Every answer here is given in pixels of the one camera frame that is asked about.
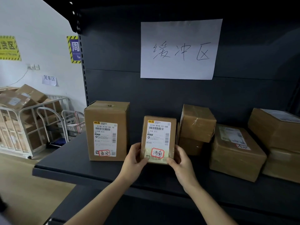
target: white wall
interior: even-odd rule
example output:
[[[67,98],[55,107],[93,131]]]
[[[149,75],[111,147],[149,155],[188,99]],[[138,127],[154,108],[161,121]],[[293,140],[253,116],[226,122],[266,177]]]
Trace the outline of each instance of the white wall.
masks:
[[[0,0],[0,35],[16,38],[22,61],[0,60],[0,87],[28,84],[46,94],[71,98],[77,111],[86,107],[81,64],[72,64],[67,36],[75,34],[69,22],[43,0]],[[57,78],[58,86],[42,84],[42,76]]]

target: hand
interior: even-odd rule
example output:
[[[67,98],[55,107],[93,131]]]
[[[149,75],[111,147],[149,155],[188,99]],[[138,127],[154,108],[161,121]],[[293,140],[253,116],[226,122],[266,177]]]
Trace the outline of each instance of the hand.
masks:
[[[143,167],[147,164],[148,159],[140,160],[141,143],[133,144],[126,156],[120,174],[117,178],[123,179],[131,185],[139,177]]]
[[[192,162],[185,151],[178,145],[175,145],[174,159],[167,158],[167,163],[174,169],[176,177],[179,183],[183,186],[185,192],[189,194],[191,188],[200,187]]]

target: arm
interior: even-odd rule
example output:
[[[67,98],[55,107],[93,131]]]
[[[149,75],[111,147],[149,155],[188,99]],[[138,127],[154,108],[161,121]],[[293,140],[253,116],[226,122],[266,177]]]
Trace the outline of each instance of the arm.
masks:
[[[124,192],[139,177],[148,159],[140,162],[141,143],[133,144],[118,177],[90,203],[73,216],[66,225],[103,224]]]
[[[177,145],[175,146],[175,160],[167,158],[167,162],[174,169],[178,181],[196,204],[205,222],[208,225],[236,225],[237,223],[200,186],[189,157],[185,151]]]

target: person's left hand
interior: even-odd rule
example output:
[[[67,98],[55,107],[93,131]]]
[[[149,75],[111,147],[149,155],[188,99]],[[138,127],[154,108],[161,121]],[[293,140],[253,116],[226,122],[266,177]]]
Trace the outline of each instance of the person's left hand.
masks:
[[[126,156],[120,174],[121,178],[131,185],[139,177],[143,167],[147,164],[148,159],[140,159],[141,143],[133,144]]]

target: floor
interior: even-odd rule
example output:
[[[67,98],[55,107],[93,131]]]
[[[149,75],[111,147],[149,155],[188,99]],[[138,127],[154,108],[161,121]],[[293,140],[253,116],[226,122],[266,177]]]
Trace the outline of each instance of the floor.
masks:
[[[0,154],[0,195],[13,225],[42,225],[75,186],[32,176],[33,166],[46,155],[29,160]]]

